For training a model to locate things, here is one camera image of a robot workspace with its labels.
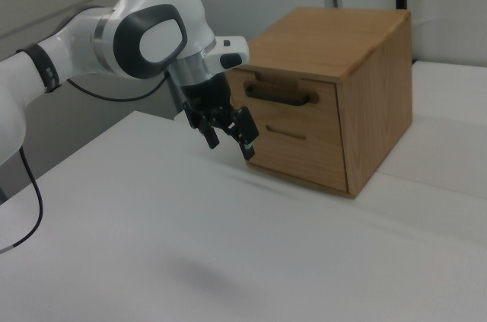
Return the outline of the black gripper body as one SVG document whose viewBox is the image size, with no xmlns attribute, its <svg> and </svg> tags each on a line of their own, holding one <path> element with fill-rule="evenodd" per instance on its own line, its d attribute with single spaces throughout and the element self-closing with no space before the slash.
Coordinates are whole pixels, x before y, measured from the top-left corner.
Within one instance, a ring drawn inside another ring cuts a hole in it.
<svg viewBox="0 0 487 322">
<path fill-rule="evenodd" d="M 200 84 L 182 86 L 186 102 L 183 109 L 193 129 L 199 127 L 203 117 L 216 119 L 223 126 L 231 125 L 231 89 L 224 73 L 219 73 Z"/>
</svg>

